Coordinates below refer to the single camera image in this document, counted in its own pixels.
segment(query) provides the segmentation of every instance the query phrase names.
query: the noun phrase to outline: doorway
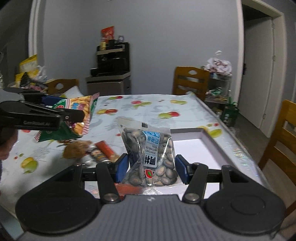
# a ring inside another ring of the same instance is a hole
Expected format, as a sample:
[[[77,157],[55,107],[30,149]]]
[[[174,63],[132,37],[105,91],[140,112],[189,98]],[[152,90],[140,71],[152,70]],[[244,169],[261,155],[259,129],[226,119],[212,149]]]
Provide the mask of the doorway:
[[[284,15],[261,0],[238,1],[242,13],[241,17],[238,14],[238,73],[241,68],[244,75],[238,76],[235,99],[240,113],[270,137],[281,106],[286,74]]]

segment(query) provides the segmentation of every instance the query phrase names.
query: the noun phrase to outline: ribbed gray surface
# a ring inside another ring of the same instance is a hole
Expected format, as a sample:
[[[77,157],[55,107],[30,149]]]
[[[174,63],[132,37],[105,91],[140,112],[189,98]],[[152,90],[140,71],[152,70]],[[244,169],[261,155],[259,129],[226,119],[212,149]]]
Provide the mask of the ribbed gray surface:
[[[270,241],[268,235],[243,237],[213,225],[197,205],[182,203],[177,195],[127,196],[105,205],[81,230],[62,237],[25,233],[19,241]],[[284,241],[277,235],[273,241]]]

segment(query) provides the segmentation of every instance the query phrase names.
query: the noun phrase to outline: green shopping bag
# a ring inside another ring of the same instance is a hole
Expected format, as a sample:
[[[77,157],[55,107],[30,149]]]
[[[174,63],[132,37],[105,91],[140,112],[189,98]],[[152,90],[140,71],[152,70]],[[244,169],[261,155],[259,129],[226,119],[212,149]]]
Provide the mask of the green shopping bag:
[[[228,126],[234,126],[237,116],[239,114],[239,109],[236,107],[236,102],[231,103],[231,99],[229,98],[228,104],[225,106],[220,119],[223,123]]]

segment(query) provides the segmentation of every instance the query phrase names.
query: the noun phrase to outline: red logo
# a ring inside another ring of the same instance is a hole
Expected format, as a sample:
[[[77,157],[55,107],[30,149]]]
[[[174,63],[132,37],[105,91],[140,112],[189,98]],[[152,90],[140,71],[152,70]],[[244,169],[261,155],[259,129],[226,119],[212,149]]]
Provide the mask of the red logo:
[[[145,169],[145,175],[147,178],[153,178],[153,172],[150,169]]]

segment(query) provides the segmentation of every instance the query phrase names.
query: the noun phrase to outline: tablecloth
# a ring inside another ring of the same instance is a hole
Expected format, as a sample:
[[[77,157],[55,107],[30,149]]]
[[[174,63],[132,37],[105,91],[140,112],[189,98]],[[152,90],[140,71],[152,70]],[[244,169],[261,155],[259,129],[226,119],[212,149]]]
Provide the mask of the tablecloth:
[[[171,129],[202,127],[225,151],[238,170],[259,183],[264,182],[256,163],[237,139],[193,93],[183,96],[151,94],[99,97],[89,133],[81,139],[94,143],[105,140],[117,154],[125,153],[116,124],[118,116]],[[36,133],[37,131],[20,130],[18,142],[9,158],[3,161],[0,205],[13,215],[15,204],[23,194],[77,162],[62,158],[65,147],[57,141],[36,142]],[[24,173],[21,168],[22,161],[27,157],[33,157],[38,162],[37,169],[32,173]]]

